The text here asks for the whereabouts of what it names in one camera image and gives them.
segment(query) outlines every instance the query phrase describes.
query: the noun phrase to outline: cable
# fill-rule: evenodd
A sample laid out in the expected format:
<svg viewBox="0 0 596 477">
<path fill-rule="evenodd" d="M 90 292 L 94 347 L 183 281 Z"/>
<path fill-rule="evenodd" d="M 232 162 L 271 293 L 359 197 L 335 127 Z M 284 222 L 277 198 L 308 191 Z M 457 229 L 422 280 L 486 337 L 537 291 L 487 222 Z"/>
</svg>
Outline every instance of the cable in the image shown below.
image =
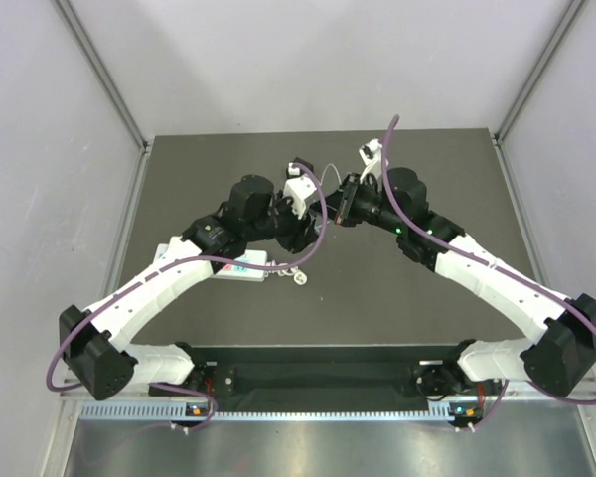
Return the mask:
<svg viewBox="0 0 596 477">
<path fill-rule="evenodd" d="M 481 383 L 477 383 L 477 405 L 479 406 L 480 410 L 484 410 L 484 405 L 486 405 L 486 392 L 484 391 L 484 387 Z"/>
<path fill-rule="evenodd" d="M 493 416 L 493 414 L 499 408 L 499 404 L 501 404 L 502 399 L 506 395 L 506 391 L 508 390 L 508 384 L 509 383 L 510 383 L 510 381 L 509 380 L 506 380 L 506 382 L 504 383 L 504 386 L 499 391 L 499 395 L 495 399 L 495 402 L 490 407 L 490 410 L 484 414 L 484 416 L 481 418 L 481 420 L 479 422 L 477 422 L 476 424 L 473 424 L 473 429 L 480 428 L 482 425 L 484 425 L 485 422 L 487 422 L 488 420 L 490 420 L 490 418 Z"/>
<path fill-rule="evenodd" d="M 320 184 L 325 183 L 325 176 L 327 175 L 327 171 L 329 169 L 333 169 L 334 172 L 336 173 L 336 177 L 338 178 L 338 185 L 340 186 L 342 184 L 342 178 L 340 177 L 340 171 L 338 170 L 336 165 L 331 162 L 329 164 L 327 164 L 325 166 L 325 169 L 322 171 L 322 176 L 320 176 Z"/>
<path fill-rule="evenodd" d="M 404 213 L 404 211 L 401 209 L 401 207 L 397 203 L 397 200 L 395 199 L 395 195 L 393 194 L 393 191 L 390 188 L 390 183 L 388 181 L 388 169 L 387 169 L 386 164 L 388 162 L 387 161 L 388 145 L 390 143 L 390 138 L 392 136 L 393 130 L 395 129 L 395 126 L 397 125 L 398 121 L 399 121 L 399 115 L 396 114 L 393 117 L 393 119 L 391 120 L 390 125 L 388 126 L 388 129 L 386 130 L 386 134 L 384 135 L 384 138 L 381 142 L 382 143 L 381 176 L 382 176 L 382 180 L 383 180 L 384 190 L 386 191 L 386 195 L 388 196 L 388 200 L 390 201 L 390 204 L 392 205 L 393 209 L 399 215 L 399 217 L 404 221 L 404 223 L 411 230 L 413 230 L 416 234 L 424 237 L 425 239 L 427 239 L 429 241 L 432 241 L 433 243 L 441 246 L 442 248 L 445 248 L 450 251 L 454 251 L 455 253 L 457 253 L 465 258 L 468 258 L 469 260 L 472 260 L 476 263 L 480 263 L 484 266 L 489 266 L 490 264 L 483 258 L 474 256 L 474 255 L 468 253 L 467 251 L 462 250 L 461 248 L 457 248 L 456 246 L 453 246 L 450 243 L 447 243 L 440 238 L 437 238 L 435 236 L 432 236 L 431 234 L 428 234 L 424 229 L 422 229 L 414 221 L 412 221 Z M 563 308 L 565 308 L 565 310 L 567 310 L 569 313 L 574 315 L 574 317 L 577 318 L 578 321 L 580 321 L 591 332 L 591 334 L 594 336 L 594 338 L 596 338 L 596 327 L 592 324 L 592 322 L 589 321 L 587 318 L 585 318 L 585 316 L 580 311 L 578 311 L 576 308 L 574 308 L 571 304 L 567 303 L 565 300 L 560 299 L 559 297 L 557 297 L 550 291 L 546 290 L 542 286 L 532 283 L 532 282 L 528 281 L 527 279 L 523 278 L 522 276 L 518 276 L 515 273 L 512 273 L 511 271 L 503 268 L 502 266 L 497 266 L 495 268 L 495 271 L 497 271 L 501 275 L 504 275 L 504 276 L 516 281 L 517 283 L 520 283 L 521 285 L 523 285 L 531 290 L 534 290 L 537 293 L 540 293 L 541 295 L 545 296 L 546 298 L 549 298 L 550 300 L 552 300 L 557 305 L 562 306 Z M 530 383 L 530 384 L 534 388 L 536 388 L 537 390 L 542 392 L 544 395 L 549 396 L 550 398 L 559 400 L 561 402 L 567 402 L 569 404 L 575 404 L 575 405 L 595 405 L 596 404 L 596 398 L 585 400 L 585 399 L 572 399 L 569 397 L 558 397 L 558 396 L 551 395 L 550 393 L 548 393 L 546 390 L 542 389 L 535 383 Z"/>
<path fill-rule="evenodd" d="M 162 268 L 159 269 L 160 274 L 164 273 L 172 268 L 175 268 L 177 266 L 181 266 L 184 263 L 190 263 L 193 261 L 204 261 L 204 260 L 211 261 L 214 263 L 224 263 L 224 264 L 228 264 L 228 265 L 242 266 L 245 268 L 252 268 L 254 270 L 263 270 L 263 271 L 286 270 L 288 268 L 293 268 L 293 267 L 302 265 L 303 263 L 308 261 L 318 251 L 318 249 L 320 248 L 320 245 L 323 242 L 323 239 L 325 238 L 325 231 L 327 229 L 327 202 L 325 199 L 325 193 L 323 192 L 322 186 L 321 186 L 320 182 L 318 181 L 318 178 L 307 167 L 303 166 L 302 164 L 299 164 L 296 162 L 296 163 L 294 163 L 294 165 L 296 167 L 298 167 L 299 169 L 301 169 L 305 174 L 307 174 L 307 176 L 313 181 L 314 185 L 316 186 L 316 190 L 318 192 L 318 197 L 320 199 L 320 205 L 322 208 L 322 212 L 321 212 L 322 219 L 323 219 L 322 220 L 322 229 L 320 230 L 320 233 L 318 234 L 318 238 L 316 239 L 314 246 L 307 254 L 305 254 L 298 260 L 296 260 L 294 263 L 288 263 L 285 265 L 274 265 L 274 266 L 245 263 L 245 262 L 241 262 L 241 261 L 230 260 L 228 258 L 222 258 L 219 256 L 203 256 L 203 255 L 191 256 L 188 258 L 183 258 L 183 259 L 174 261 L 172 263 L 169 263 L 169 264 L 163 266 Z M 46 383 L 47 383 L 47 388 L 49 389 L 49 391 L 52 391 L 55 393 L 61 393 L 64 391 L 75 390 L 75 389 L 81 387 L 81 384 L 68 385 L 68 386 L 56 386 L 53 384 L 53 373 L 54 373 L 56 367 L 58 366 L 58 363 L 62 359 L 62 356 L 63 356 L 65 350 L 67 349 L 69 344 L 73 341 L 73 339 L 81 332 L 81 330 L 83 330 L 86 326 L 88 326 L 88 324 L 92 320 L 94 320 L 97 316 L 99 316 L 105 310 L 110 308 L 116 302 L 118 302 L 125 296 L 128 296 L 130 293 L 132 293 L 136 289 L 140 288 L 141 286 L 143 286 L 142 282 L 136 282 L 136 283 L 132 284 L 131 286 L 129 286 L 128 288 L 126 288 L 124 291 L 114 294 L 112 296 L 112 298 L 110 298 L 110 300 L 108 300 L 100 308 L 97 308 L 95 311 L 93 311 L 88 316 L 86 316 L 83 320 L 81 320 L 79 322 L 79 324 L 77 324 L 77 326 L 75 326 L 73 328 L 73 330 L 69 333 L 69 335 L 62 341 L 62 343 L 60 344 L 60 347 L 58 348 L 58 350 L 55 352 L 55 354 L 51 358 L 51 363 L 49 364 L 49 368 L 47 369 L 47 376 L 46 376 Z"/>
</svg>

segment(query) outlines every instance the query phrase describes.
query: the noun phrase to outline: metal floor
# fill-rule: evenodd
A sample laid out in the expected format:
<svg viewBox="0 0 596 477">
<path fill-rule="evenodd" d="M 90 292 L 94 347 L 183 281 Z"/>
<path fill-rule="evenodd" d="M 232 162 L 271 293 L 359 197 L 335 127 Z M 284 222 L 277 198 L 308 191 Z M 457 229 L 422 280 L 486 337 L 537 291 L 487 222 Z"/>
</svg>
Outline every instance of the metal floor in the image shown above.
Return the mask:
<svg viewBox="0 0 596 477">
<path fill-rule="evenodd" d="M 256 173 L 284 181 L 295 156 L 360 171 L 358 147 L 379 132 L 158 137 L 149 160 L 122 282 L 152 261 L 158 243 L 214 211 L 233 183 Z M 518 270 L 529 261 L 487 130 L 397 131 L 394 166 L 417 171 L 430 207 Z M 335 188 L 328 174 L 325 189 Z M 272 243 L 253 248 L 291 259 Z M 193 345 L 446 344 L 519 331 L 458 285 L 409 262 L 394 236 L 369 226 L 331 228 L 304 265 L 309 281 L 207 280 L 152 320 L 138 343 Z M 573 406 L 505 402 L 476 434 L 409 422 L 216 422 L 189 437 L 147 431 L 96 459 L 142 422 L 80 421 L 65 475 L 87 476 L 528 476 L 596 475 Z"/>
<path fill-rule="evenodd" d="M 86 463 L 142 425 L 80 422 L 65 476 L 596 476 L 576 409 L 554 403 L 506 402 L 475 434 L 413 422 L 216 422 L 188 437 L 157 428 Z"/>
<path fill-rule="evenodd" d="M 362 171 L 358 148 L 380 132 L 305 132 L 157 137 L 148 164 L 122 282 L 153 259 L 158 243 L 213 212 L 245 174 L 281 188 L 299 156 L 341 174 Z M 396 131 L 393 166 L 417 171 L 431 209 L 461 225 L 490 252 L 529 273 L 506 183 L 486 129 Z M 327 175 L 325 189 L 336 187 Z M 292 256 L 256 243 L 276 261 Z M 368 225 L 330 228 L 304 265 L 309 281 L 207 280 L 186 292 L 137 336 L 137 343 L 195 345 L 444 344 L 517 338 L 514 325 L 459 285 L 410 262 L 394 235 Z"/>
</svg>

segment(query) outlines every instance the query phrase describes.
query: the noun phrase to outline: small white object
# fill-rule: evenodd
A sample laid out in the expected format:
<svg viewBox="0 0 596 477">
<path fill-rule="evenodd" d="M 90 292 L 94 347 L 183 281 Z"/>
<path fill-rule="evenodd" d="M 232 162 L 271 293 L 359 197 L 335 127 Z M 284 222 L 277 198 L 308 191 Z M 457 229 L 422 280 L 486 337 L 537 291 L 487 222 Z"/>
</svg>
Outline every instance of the small white object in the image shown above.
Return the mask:
<svg viewBox="0 0 596 477">
<path fill-rule="evenodd" d="M 302 271 L 299 271 L 294 275 L 294 281 L 298 285 L 304 285 L 307 283 L 307 275 L 305 275 Z"/>
<path fill-rule="evenodd" d="M 280 276 L 294 276 L 299 271 L 300 271 L 300 269 L 298 269 L 297 266 L 293 266 L 291 268 L 287 268 L 286 270 L 278 271 L 278 275 L 280 275 Z"/>
<path fill-rule="evenodd" d="M 373 174 L 376 179 L 379 179 L 381 177 L 381 143 L 379 139 L 369 141 L 360 148 L 359 152 L 365 163 L 365 170 L 362 171 L 360 182 L 363 182 L 368 174 Z"/>
<path fill-rule="evenodd" d="M 300 170 L 300 168 L 294 166 L 293 162 L 290 162 L 289 165 L 287 166 L 287 175 L 289 177 L 298 177 L 302 174 L 302 171 Z"/>
<path fill-rule="evenodd" d="M 267 264 L 267 252 L 264 250 L 246 250 L 245 253 L 236 259 L 243 263 L 252 263 L 254 265 Z M 226 265 L 219 273 L 213 275 L 213 278 L 223 280 L 241 280 L 241 281 L 264 281 L 264 270 L 253 270 L 240 265 Z"/>
<path fill-rule="evenodd" d="M 292 211 L 298 219 L 302 219 L 309 211 L 309 206 L 316 202 L 318 190 L 307 175 L 302 175 L 285 181 L 283 196 L 293 199 Z"/>
</svg>

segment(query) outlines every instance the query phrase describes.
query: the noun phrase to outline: black joint housing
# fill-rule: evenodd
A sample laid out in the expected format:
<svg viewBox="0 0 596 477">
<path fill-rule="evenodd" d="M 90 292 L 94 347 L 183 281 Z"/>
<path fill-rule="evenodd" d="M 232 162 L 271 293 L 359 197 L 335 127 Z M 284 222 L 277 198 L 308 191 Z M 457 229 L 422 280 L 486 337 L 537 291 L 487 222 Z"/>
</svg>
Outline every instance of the black joint housing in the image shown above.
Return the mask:
<svg viewBox="0 0 596 477">
<path fill-rule="evenodd" d="M 441 364 L 421 367 L 413 377 L 419 380 L 418 389 L 425 396 L 460 394 L 471 389 L 474 384 L 457 364 L 461 354 L 475 340 L 465 340 L 453 348 Z"/>
<path fill-rule="evenodd" d="M 71 305 L 60 315 L 60 343 L 88 312 Z M 108 342 L 108 334 L 100 333 L 91 323 L 71 341 L 63 354 L 64 362 L 97 400 L 116 395 L 128 384 L 137 361 L 120 353 Z"/>
<path fill-rule="evenodd" d="M 223 205 L 223 215 L 248 223 L 264 217 L 274 196 L 274 185 L 262 176 L 244 176 L 234 184 L 229 200 Z"/>
<path fill-rule="evenodd" d="M 596 300 L 582 294 L 568 302 L 596 327 Z M 569 311 L 546 321 L 548 329 L 535 345 L 521 353 L 525 371 L 548 393 L 568 396 L 596 363 L 596 338 Z"/>
<path fill-rule="evenodd" d="M 417 223 L 428 213 L 426 201 L 426 184 L 421 182 L 412 169 L 394 167 L 388 170 L 388 182 L 397 203 L 406 214 Z M 382 188 L 382 202 L 390 208 L 386 190 Z"/>
<path fill-rule="evenodd" d="M 181 240 L 189 240 L 196 245 L 203 255 L 221 256 L 223 258 L 239 258 L 245 253 L 247 242 L 231 231 L 214 216 L 196 219 L 184 230 Z M 212 262 L 212 270 L 218 272 L 224 267 L 222 263 Z"/>
</svg>

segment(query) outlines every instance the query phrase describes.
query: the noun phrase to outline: white cable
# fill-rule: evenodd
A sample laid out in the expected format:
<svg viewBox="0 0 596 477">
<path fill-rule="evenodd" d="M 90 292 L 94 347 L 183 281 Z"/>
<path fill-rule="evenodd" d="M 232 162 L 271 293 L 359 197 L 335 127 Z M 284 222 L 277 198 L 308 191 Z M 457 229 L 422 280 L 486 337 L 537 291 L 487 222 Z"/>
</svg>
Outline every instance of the white cable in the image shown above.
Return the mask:
<svg viewBox="0 0 596 477">
<path fill-rule="evenodd" d="M 269 262 L 267 262 L 267 266 L 276 266 L 276 265 L 286 265 L 286 263 L 276 263 L 275 260 L 271 260 Z M 304 285 L 305 283 L 307 283 L 307 274 L 302 271 L 300 268 L 298 268 L 297 266 L 294 266 L 293 268 L 289 268 L 287 270 L 278 270 L 278 271 L 270 271 L 270 272 L 266 272 L 265 273 L 265 277 L 269 276 L 269 274 L 276 274 L 278 276 L 292 276 L 294 278 L 294 282 L 297 285 Z"/>
<path fill-rule="evenodd" d="M 338 168 L 336 167 L 335 164 L 333 163 L 329 163 L 325 166 L 325 169 L 322 171 L 322 176 L 320 177 L 320 184 L 324 184 L 325 182 L 325 176 L 327 175 L 327 171 L 329 169 L 333 169 L 334 172 L 336 173 L 336 177 L 338 178 L 338 185 L 342 184 L 342 178 L 340 177 L 340 171 L 338 170 Z"/>
</svg>

